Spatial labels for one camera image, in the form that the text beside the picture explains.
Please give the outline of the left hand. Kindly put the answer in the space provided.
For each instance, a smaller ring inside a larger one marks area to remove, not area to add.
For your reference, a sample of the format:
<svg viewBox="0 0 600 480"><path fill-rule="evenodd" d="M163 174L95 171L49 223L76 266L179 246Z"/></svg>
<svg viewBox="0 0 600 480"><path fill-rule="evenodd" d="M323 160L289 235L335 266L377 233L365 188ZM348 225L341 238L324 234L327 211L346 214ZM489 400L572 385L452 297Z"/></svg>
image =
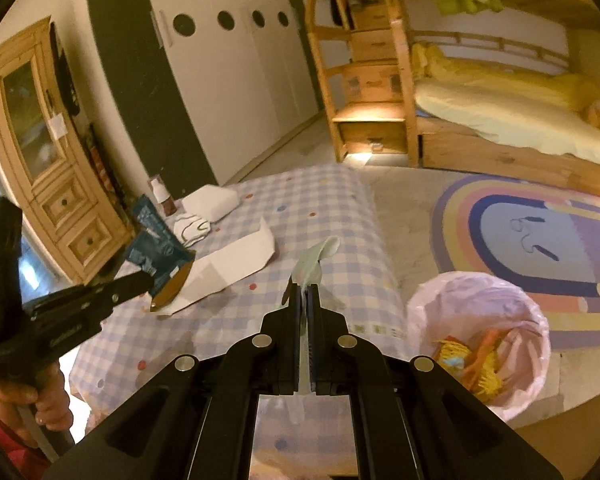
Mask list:
<svg viewBox="0 0 600 480"><path fill-rule="evenodd" d="M0 421L22 440L29 439L18 408L33 406L34 420L53 432L69 430L73 414L65 390L65 376L56 362L41 372L42 386L33 387L8 379L0 380Z"/></svg>

